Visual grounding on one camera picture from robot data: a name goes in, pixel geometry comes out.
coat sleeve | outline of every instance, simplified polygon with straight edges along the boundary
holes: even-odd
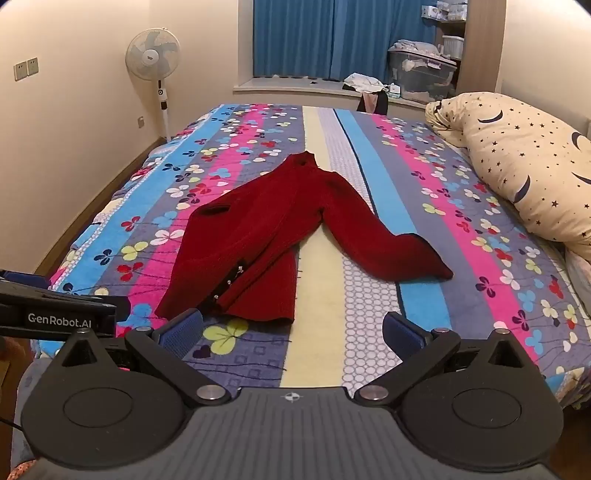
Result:
[[[344,252],[367,273],[386,281],[453,276],[425,239],[390,233],[349,182],[335,172],[322,175],[323,220]]]

blue curtain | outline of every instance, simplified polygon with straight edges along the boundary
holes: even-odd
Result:
[[[334,13],[335,0],[255,0],[254,76],[328,78]]]
[[[357,72],[387,82],[387,50],[400,39],[435,42],[432,21],[421,18],[424,0],[335,0],[330,77]]]

cable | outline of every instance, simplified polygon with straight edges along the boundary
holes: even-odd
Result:
[[[10,420],[7,420],[7,419],[3,419],[2,417],[0,417],[0,421],[2,423],[5,423],[9,427],[12,427],[13,429],[20,430],[22,432],[22,427],[20,425],[17,425],[16,423],[14,423],[14,422],[12,422]]]

standing fan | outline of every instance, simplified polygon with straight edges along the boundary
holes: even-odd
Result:
[[[179,61],[178,40],[165,28],[144,30],[131,41],[125,54],[125,64],[131,73],[142,80],[158,82],[158,101],[164,119],[167,142],[170,142],[170,131],[164,79],[175,71]]]

windowsill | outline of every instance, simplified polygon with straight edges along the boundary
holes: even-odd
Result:
[[[250,79],[242,85],[234,87],[234,92],[297,92],[319,93],[322,95],[335,95],[345,97],[361,97],[361,94],[352,90],[343,90],[343,82],[331,82],[330,80],[303,78],[272,78],[257,77]],[[406,105],[425,110],[425,104],[405,100],[404,98],[388,98],[389,103]]]

